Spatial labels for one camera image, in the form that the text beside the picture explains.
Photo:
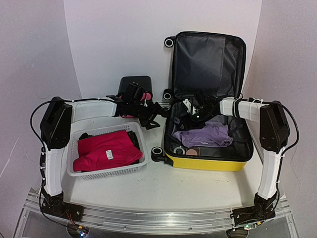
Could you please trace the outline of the purple garment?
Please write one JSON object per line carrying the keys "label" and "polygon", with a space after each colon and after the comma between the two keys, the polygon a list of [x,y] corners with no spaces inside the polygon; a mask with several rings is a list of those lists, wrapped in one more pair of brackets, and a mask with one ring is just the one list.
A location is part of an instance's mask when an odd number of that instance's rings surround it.
{"label": "purple garment", "polygon": [[217,121],[207,121],[201,129],[175,131],[172,136],[187,148],[225,148],[233,142],[228,135],[228,126]]}

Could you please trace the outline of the yellow Pikachu hard-shell suitcase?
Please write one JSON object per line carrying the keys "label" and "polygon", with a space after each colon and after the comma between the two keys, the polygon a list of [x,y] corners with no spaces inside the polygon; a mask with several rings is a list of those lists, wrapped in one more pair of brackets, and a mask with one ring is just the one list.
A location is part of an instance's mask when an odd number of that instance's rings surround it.
{"label": "yellow Pikachu hard-shell suitcase", "polygon": [[228,126],[228,135],[233,142],[225,148],[196,147],[200,149],[199,156],[174,154],[175,147],[181,146],[186,151],[188,148],[172,134],[175,131],[201,129],[206,124],[190,119],[182,104],[184,99],[193,97],[199,91],[212,94],[210,100],[240,96],[246,62],[245,42],[231,35],[186,31],[167,37],[164,44],[173,48],[171,88],[163,93],[164,98],[171,101],[170,115],[166,119],[163,145],[152,148],[152,160],[185,169],[243,169],[253,155],[253,143],[244,119],[224,115],[211,118],[209,121]]}

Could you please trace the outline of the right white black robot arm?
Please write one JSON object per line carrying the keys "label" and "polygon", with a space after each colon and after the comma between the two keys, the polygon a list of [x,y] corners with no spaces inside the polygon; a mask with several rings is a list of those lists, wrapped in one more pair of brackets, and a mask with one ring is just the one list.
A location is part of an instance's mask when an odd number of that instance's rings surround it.
{"label": "right white black robot arm", "polygon": [[194,121],[207,121],[214,115],[256,121],[260,124],[260,144],[263,149],[263,169],[259,189],[250,207],[232,211],[234,227],[248,229],[275,217],[275,209],[280,200],[280,174],[290,127],[287,116],[291,113],[278,101],[265,102],[260,99],[233,98],[211,99],[207,104],[187,106]]}

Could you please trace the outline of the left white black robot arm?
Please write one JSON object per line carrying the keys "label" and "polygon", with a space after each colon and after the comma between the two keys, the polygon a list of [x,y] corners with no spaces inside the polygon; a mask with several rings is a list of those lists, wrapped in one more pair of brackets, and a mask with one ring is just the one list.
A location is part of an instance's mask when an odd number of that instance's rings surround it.
{"label": "left white black robot arm", "polygon": [[[47,147],[42,157],[45,165],[42,211],[75,221],[82,219],[84,208],[88,206],[159,211],[154,202],[157,182],[149,164],[149,148],[162,140],[164,118],[158,119],[159,127],[146,130],[135,119],[111,119],[109,111],[113,107],[105,102],[78,102],[69,106],[73,114],[62,130],[62,147]],[[101,135],[122,130],[135,133],[143,153],[139,163],[94,172],[74,171],[77,141],[83,133]]]}

